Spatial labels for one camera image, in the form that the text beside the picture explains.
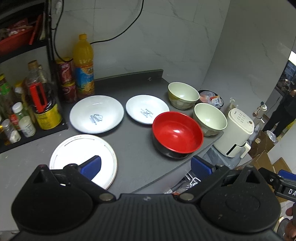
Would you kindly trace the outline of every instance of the plate logo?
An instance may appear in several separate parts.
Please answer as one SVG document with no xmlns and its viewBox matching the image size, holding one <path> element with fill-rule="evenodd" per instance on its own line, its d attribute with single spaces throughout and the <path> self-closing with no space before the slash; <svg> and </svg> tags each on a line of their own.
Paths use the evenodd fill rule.
<svg viewBox="0 0 296 241">
<path fill-rule="evenodd" d="M 142 113 L 146 118 L 152 117 L 153 113 L 148 109 L 141 109 L 140 113 Z"/>
<path fill-rule="evenodd" d="M 103 116 L 100 114 L 93 114 L 90 116 L 89 119 L 91 120 L 92 123 L 94 123 L 96 125 L 97 122 L 100 122 L 103 120 Z"/>
</svg>

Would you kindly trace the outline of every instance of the person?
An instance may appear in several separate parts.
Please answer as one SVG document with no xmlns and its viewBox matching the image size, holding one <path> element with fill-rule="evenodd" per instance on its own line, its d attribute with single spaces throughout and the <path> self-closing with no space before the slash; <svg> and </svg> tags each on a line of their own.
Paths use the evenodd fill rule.
<svg viewBox="0 0 296 241">
<path fill-rule="evenodd" d="M 293 212 L 293 207 L 290 207 L 286 210 L 286 215 L 292 216 L 293 215 L 292 212 Z M 292 224 L 292 219 L 291 219 L 285 228 L 284 239 L 285 241 L 294 241 L 295 237 L 296 237 L 296 227 Z"/>
<path fill-rule="evenodd" d="M 282 131 L 292 123 L 296 118 L 296 85 L 292 86 L 292 91 L 288 92 L 281 100 L 277 109 L 272 113 L 269 121 L 263 128 L 264 131 L 270 131 L 276 123 L 278 123 L 276 129 L 273 131 L 276 137 L 278 137 Z"/>
</svg>

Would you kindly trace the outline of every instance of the bowl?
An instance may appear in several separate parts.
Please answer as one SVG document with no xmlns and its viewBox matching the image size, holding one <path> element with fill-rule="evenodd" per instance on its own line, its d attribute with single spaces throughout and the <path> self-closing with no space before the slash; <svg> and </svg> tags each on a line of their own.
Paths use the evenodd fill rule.
<svg viewBox="0 0 296 241">
<path fill-rule="evenodd" d="M 173 82 L 168 85 L 168 97 L 174 107 L 180 110 L 185 110 L 192 107 L 200 98 L 196 89 L 192 86 Z"/>
<path fill-rule="evenodd" d="M 199 149 L 203 143 L 200 126 L 187 115 L 164 112 L 152 124 L 153 143 L 164 155 L 185 158 Z"/>
<path fill-rule="evenodd" d="M 213 136 L 227 127 L 227 119 L 215 106 L 198 103 L 194 107 L 193 119 L 201 126 L 204 136 Z"/>
</svg>

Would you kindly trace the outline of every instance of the cardboard box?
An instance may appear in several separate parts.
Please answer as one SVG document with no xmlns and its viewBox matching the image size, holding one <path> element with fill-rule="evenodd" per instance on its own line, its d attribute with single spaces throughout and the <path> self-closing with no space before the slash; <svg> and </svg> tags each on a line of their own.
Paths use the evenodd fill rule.
<svg viewBox="0 0 296 241">
<path fill-rule="evenodd" d="M 248 161 L 247 163 L 245 163 L 241 166 L 238 166 L 235 169 L 236 170 L 243 170 L 243 168 L 246 165 L 253 165 L 257 170 L 261 167 L 264 167 L 267 170 L 274 172 L 274 173 L 279 173 L 280 170 L 285 170 L 287 172 L 291 172 L 290 168 L 288 167 L 288 165 L 286 164 L 286 162 L 284 161 L 284 159 L 282 157 L 280 159 L 278 159 L 274 164 L 271 164 L 266 151 L 263 151 L 261 154 L 259 154 L 255 158 L 253 158 L 251 161 Z M 287 201 L 286 199 L 281 198 L 281 197 L 277 197 L 277 199 L 280 203 Z"/>
<path fill-rule="evenodd" d="M 270 140 L 270 138 L 263 131 L 259 131 L 255 140 L 252 142 L 251 150 L 249 150 L 248 153 L 252 158 L 254 158 L 263 151 L 269 152 L 273 146 L 274 143 L 272 140 Z"/>
</svg>

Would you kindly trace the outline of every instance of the red basket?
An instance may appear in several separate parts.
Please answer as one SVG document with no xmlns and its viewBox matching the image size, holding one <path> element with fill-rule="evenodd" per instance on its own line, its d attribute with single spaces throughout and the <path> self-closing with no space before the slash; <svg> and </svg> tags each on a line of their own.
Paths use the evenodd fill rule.
<svg viewBox="0 0 296 241">
<path fill-rule="evenodd" d="M 21 46 L 29 44 L 34 28 L 26 29 L 0 41 L 0 56 L 8 54 Z"/>
</svg>

